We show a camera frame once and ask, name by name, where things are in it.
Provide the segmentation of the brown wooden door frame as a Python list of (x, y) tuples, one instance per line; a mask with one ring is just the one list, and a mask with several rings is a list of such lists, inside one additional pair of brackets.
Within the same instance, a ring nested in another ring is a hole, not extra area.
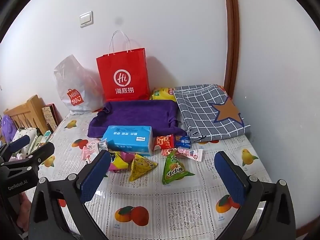
[(240, 50), (240, 17), (238, 0), (225, 0), (227, 13), (227, 59), (224, 89), (232, 98), (238, 71)]

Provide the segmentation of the purple towel tray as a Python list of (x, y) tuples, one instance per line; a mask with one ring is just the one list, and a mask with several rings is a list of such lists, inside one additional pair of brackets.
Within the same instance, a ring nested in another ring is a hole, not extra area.
[(89, 123), (87, 136), (102, 138), (109, 126), (150, 126), (154, 137), (185, 136), (177, 114), (178, 105), (172, 100), (109, 101)]

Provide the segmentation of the blue tissue pack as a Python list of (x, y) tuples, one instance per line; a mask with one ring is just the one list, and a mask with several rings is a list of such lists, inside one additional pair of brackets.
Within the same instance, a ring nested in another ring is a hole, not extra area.
[(153, 152), (153, 134), (151, 126), (109, 126), (102, 141), (108, 149), (126, 153), (138, 153), (151, 156)]

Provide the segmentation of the long pink white candy packet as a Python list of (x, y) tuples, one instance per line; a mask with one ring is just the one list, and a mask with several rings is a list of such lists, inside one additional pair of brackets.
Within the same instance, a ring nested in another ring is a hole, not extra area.
[(169, 154), (174, 153), (177, 158), (188, 158), (195, 161), (202, 161), (203, 149), (186, 149), (186, 148), (172, 148), (161, 150), (161, 155), (167, 157)]

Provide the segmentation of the grey checked star cloth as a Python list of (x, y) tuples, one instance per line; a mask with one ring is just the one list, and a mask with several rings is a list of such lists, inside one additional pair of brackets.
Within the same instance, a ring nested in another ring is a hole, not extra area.
[(250, 131), (250, 124), (221, 86), (176, 87), (174, 96), (192, 143), (229, 139)]

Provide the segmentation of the yellow triangular snack packet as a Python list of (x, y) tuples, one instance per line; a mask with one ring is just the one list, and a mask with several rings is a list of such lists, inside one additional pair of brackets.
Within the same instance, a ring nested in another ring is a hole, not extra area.
[(156, 162), (151, 161), (150, 159), (139, 154), (135, 154), (135, 157), (131, 162), (129, 181), (134, 181), (144, 176), (157, 166), (158, 164)]

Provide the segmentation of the patterned brown box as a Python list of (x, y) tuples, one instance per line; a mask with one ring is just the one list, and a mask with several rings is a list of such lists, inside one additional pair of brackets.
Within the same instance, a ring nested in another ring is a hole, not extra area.
[(62, 116), (56, 106), (53, 103), (50, 103), (44, 105), (41, 109), (47, 126), (52, 132), (55, 132), (62, 121)]

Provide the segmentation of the blue snack packet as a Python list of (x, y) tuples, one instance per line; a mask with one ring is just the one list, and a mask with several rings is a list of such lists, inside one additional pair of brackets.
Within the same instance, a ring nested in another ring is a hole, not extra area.
[(189, 136), (176, 135), (174, 139), (174, 145), (176, 148), (191, 148)]

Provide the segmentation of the white wall switch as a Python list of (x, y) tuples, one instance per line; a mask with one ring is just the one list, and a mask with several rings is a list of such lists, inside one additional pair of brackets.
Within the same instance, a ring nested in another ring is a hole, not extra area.
[(79, 16), (80, 28), (93, 24), (93, 11), (86, 12)]

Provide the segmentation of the green triangular snack packet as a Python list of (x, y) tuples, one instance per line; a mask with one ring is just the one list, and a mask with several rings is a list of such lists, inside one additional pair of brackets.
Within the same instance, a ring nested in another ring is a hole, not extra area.
[(183, 179), (184, 177), (195, 175), (185, 169), (185, 166), (176, 157), (176, 152), (177, 151), (171, 151), (166, 157), (162, 176), (163, 185), (170, 184), (171, 182)]

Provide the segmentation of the pink peach snack packet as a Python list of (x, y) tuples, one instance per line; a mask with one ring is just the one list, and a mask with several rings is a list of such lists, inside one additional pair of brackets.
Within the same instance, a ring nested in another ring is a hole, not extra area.
[(101, 151), (100, 143), (100, 139), (95, 139), (84, 146), (82, 149), (81, 160), (83, 160), (85, 164), (90, 164), (99, 154)]

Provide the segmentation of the pink yellow snack bag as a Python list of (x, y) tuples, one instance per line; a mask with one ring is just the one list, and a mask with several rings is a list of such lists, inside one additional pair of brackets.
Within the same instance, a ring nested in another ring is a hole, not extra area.
[(113, 172), (128, 169), (129, 163), (135, 158), (135, 154), (133, 153), (112, 150), (110, 150), (109, 153), (111, 156), (111, 163), (108, 170)]

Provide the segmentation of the white Miniso plastic bag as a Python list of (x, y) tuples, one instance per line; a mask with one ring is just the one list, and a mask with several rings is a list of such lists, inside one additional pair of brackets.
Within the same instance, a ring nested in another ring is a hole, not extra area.
[(54, 68), (57, 92), (71, 114), (93, 112), (105, 103), (100, 78), (69, 55)]

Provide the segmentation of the red paper Haidilao bag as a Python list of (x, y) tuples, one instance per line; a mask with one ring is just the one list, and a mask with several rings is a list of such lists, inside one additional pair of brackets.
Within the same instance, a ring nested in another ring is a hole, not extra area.
[(115, 52), (113, 39), (108, 53), (96, 58), (106, 101), (148, 100), (150, 87), (144, 48), (132, 49), (128, 36), (121, 33), (126, 42), (124, 51)]

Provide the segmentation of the red snack packet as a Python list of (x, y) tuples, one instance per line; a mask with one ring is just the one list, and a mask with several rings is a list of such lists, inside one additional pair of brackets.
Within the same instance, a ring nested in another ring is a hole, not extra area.
[(174, 135), (156, 137), (154, 140), (153, 150), (166, 150), (174, 148)]

